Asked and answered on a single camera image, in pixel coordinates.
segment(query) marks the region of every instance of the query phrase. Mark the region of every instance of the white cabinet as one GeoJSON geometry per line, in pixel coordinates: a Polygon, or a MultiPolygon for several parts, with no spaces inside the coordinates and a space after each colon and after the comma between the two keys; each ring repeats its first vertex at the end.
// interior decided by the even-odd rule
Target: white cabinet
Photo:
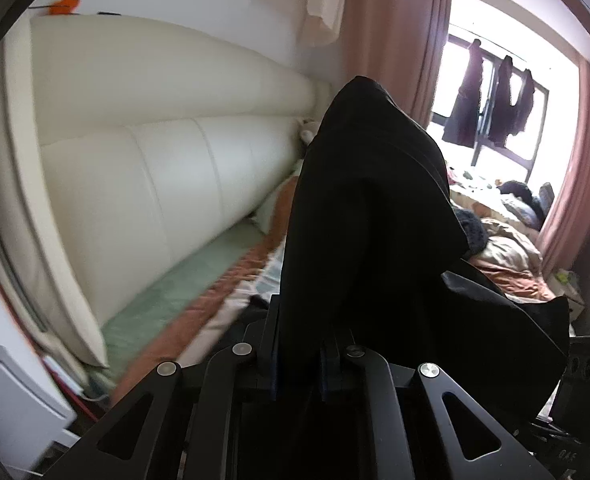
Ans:
{"type": "MultiPolygon", "coordinates": [[[[0,295],[0,460],[30,469],[53,441],[70,446],[75,412],[12,318],[0,295]]],[[[8,468],[14,478],[24,478],[8,468]]]]}

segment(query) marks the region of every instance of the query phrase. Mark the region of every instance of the orange star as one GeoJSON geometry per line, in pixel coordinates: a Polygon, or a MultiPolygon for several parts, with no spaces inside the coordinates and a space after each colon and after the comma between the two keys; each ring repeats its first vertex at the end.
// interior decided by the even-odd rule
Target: orange star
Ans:
{"type": "Polygon", "coordinates": [[[53,2],[52,7],[48,8],[48,13],[52,16],[54,14],[71,14],[79,5],[79,0],[59,0],[53,2]]]}

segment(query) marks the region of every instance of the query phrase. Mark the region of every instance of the curtain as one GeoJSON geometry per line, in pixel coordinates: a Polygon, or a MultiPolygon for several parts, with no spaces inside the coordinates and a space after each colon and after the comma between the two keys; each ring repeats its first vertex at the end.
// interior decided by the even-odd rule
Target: curtain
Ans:
{"type": "Polygon", "coordinates": [[[451,0],[346,0],[342,49],[348,79],[375,79],[427,127],[450,13],[451,0]]]}
{"type": "Polygon", "coordinates": [[[590,230],[590,65],[579,65],[578,129],[557,200],[540,231],[543,274],[569,269],[590,230]]]}
{"type": "Polygon", "coordinates": [[[301,39],[308,46],[323,46],[339,37],[345,0],[307,0],[301,39]]]}

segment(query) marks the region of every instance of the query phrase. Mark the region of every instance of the white leather headboard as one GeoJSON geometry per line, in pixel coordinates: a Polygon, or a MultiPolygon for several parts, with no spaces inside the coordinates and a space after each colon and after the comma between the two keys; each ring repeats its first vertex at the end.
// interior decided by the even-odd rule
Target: white leather headboard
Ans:
{"type": "MultiPolygon", "coordinates": [[[[297,118],[321,117],[329,85],[155,20],[45,16],[30,28],[29,126],[87,304],[62,308],[89,309],[98,331],[281,182],[301,156],[297,118]]],[[[6,71],[21,67],[7,62],[6,71]]],[[[76,336],[97,346],[83,331],[76,336]]]]}

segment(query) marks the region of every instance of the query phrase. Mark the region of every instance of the green bed sheet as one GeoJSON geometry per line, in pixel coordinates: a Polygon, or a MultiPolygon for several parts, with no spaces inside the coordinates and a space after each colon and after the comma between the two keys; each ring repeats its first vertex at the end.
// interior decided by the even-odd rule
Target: green bed sheet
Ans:
{"type": "Polygon", "coordinates": [[[110,392],[143,348],[263,236],[248,219],[238,222],[166,272],[106,322],[102,333],[109,368],[89,369],[95,386],[110,392]]]}

